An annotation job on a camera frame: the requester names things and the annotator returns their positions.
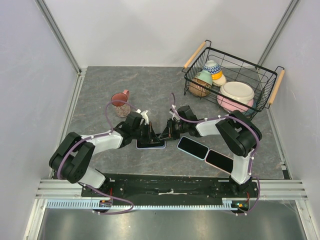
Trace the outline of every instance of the mug handle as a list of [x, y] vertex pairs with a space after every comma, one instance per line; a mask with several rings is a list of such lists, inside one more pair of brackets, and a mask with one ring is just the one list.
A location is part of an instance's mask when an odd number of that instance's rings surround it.
[[128, 97], [128, 99], [129, 99], [129, 96], [130, 96], [130, 92], [129, 92], [129, 90], [124, 90], [123, 91], [123, 94], [125, 94], [127, 97]]

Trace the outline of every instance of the basket handle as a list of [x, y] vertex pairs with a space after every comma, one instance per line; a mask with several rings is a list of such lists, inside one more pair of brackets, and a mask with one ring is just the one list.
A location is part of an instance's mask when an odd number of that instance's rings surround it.
[[192, 62], [192, 60], [197, 56], [197, 54], [201, 51], [201, 49], [206, 45], [206, 41], [204, 41], [203, 43], [201, 43], [201, 45], [198, 47], [197, 50], [195, 50], [194, 54], [189, 58], [189, 60], [185, 63], [185, 65], [183, 66], [183, 69], [186, 69], [189, 64]]
[[281, 72], [280, 72], [280, 75], [279, 75], [279, 78], [278, 80], [276, 81], [275, 83], [275, 86], [274, 86], [274, 90], [271, 94], [271, 97], [269, 99], [269, 104], [272, 105], [274, 103], [274, 100], [276, 98], [276, 95], [277, 95], [277, 92], [279, 90], [279, 87], [280, 87], [280, 84], [281, 84], [281, 81], [282, 81], [282, 78], [284, 77], [285, 75], [285, 70], [283, 69]]

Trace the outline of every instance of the gray floor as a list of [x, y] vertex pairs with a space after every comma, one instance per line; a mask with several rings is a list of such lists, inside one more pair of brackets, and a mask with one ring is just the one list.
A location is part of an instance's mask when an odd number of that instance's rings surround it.
[[[180, 67], [89, 67], [68, 131], [89, 135], [110, 129], [104, 115], [105, 105], [113, 94], [124, 89], [130, 90], [130, 103], [142, 111], [149, 110], [148, 116], [156, 133], [163, 131], [171, 116], [170, 92], [175, 93], [177, 107], [190, 105], [198, 118], [226, 114], [217, 105], [189, 92], [184, 96], [184, 86], [184, 74]], [[108, 109], [108, 116], [114, 126], [123, 121], [116, 116], [112, 106]], [[280, 156], [267, 112], [258, 113], [253, 123], [263, 135], [261, 148], [254, 159], [253, 173], [260, 178], [283, 179]], [[196, 140], [232, 156], [220, 136]], [[138, 150], [132, 143], [122, 149], [95, 155], [90, 166], [104, 173], [226, 177], [216, 168], [178, 150], [177, 144], [177, 141], [169, 141], [165, 149]]]
[[47, 209], [38, 240], [306, 240], [293, 202], [260, 201], [248, 216], [217, 210], [140, 210], [99, 216]]

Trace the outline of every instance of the pink phone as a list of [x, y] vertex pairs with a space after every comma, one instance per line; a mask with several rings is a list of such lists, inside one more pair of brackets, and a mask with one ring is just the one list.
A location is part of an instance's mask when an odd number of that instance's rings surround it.
[[234, 168], [234, 160], [232, 158], [211, 149], [204, 161], [227, 174], [231, 174]]

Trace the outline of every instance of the brown bowl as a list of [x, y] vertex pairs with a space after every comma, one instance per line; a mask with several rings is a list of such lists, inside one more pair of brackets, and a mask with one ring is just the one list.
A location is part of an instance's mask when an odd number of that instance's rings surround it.
[[[211, 85], [206, 83], [205, 81], [202, 81], [202, 80], [197, 79], [197, 78], [194, 78], [192, 80], [194, 82], [196, 82], [196, 83], [208, 88], [208, 89], [211, 88]], [[189, 91], [190, 91], [190, 93], [192, 93], [193, 95], [196, 95], [198, 97], [205, 97], [210, 93], [209, 90], [204, 89], [203, 87], [198, 86], [197, 84], [194, 84], [193, 82], [190, 82], [190, 84], [189, 84]]]

